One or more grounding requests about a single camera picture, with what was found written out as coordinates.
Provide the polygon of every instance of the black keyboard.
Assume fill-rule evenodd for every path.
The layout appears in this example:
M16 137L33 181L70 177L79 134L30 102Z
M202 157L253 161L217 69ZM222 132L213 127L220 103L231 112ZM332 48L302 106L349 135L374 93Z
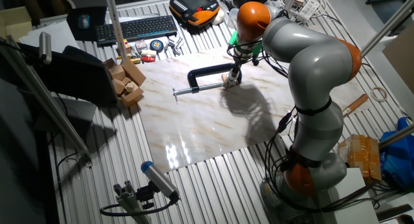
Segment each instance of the black keyboard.
M121 23L122 36L126 40L150 39L162 36L172 36L177 33L173 16L149 17ZM95 27L98 47L110 46L116 43L115 31L112 24Z

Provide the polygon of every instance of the stack of wooden blocks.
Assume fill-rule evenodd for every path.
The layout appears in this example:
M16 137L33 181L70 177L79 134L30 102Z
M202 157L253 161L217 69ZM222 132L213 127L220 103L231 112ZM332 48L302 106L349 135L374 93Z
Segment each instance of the stack of wooden blocks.
M113 59L103 63L111 74L112 83L119 100L125 107L136 104L141 98L142 93L140 86L144 83L146 77L130 59L125 59L121 65L117 65Z
M338 145L338 153L350 167L358 167L366 184L381 182L378 141L364 135L352 134Z

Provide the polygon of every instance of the white marble surface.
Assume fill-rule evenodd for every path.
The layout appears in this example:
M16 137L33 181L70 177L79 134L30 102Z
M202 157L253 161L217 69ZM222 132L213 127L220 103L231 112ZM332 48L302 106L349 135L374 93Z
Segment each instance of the white marble surface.
M288 80L264 61L257 67L242 66L241 85L180 95L177 105L172 87L188 88L190 70L232 62L226 49L220 48L138 66L147 77L138 103L140 116L153 161L162 172L269 140L280 118L294 106ZM218 83L221 76L197 81ZM331 97L343 109L362 94L352 80L332 90ZM367 108L365 103L356 111Z

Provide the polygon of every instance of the monitor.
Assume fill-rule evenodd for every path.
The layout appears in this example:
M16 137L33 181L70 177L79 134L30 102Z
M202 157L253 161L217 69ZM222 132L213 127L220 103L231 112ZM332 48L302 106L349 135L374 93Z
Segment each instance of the monitor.
M20 48L34 56L39 48L20 43ZM52 52L49 65L33 65L49 91L81 98L98 107L118 107L118 97L111 75L97 58L79 49Z

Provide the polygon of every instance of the metal pole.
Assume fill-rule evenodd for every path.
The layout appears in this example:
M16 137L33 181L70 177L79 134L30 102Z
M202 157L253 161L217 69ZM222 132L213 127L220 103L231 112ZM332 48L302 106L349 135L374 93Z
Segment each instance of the metal pole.
M364 58L375 47L375 45L396 25L403 19L407 12L414 6L414 0L407 0L398 10L395 12L388 22L384 25L384 28L380 32L376 33L374 37L363 47L361 50L361 56Z
M11 36L8 37L6 42L17 48L19 47L17 43L11 38ZM73 141L74 146L79 151L79 153L89 157L90 153L85 143L79 137L78 133L66 118L65 114L63 114L63 111L52 99L45 84L41 81L33 67L27 65L21 53L14 49L6 46L0 46L0 53L6 58L7 62L12 66L22 81L27 85L27 87L30 89L39 103L43 106L43 108L45 108L50 117L52 117L53 121L58 125L62 133Z
M285 7L283 7L288 13L290 13L290 9L292 8L293 2L295 0L286 0Z
M389 146L390 144L397 142L401 139L403 139L404 137L407 137L408 135L414 133L414 124L411 124L407 127L405 127L404 129L392 134L391 136L389 136L388 138L386 138L385 140L382 140L380 143L378 143L378 146L380 147L380 150Z
M121 24L118 19L118 12L116 11L115 0L106 0L109 9L109 15L111 16L112 26L114 27L116 42L118 43L118 50L122 61L127 58L127 50L125 48L124 37L122 36Z

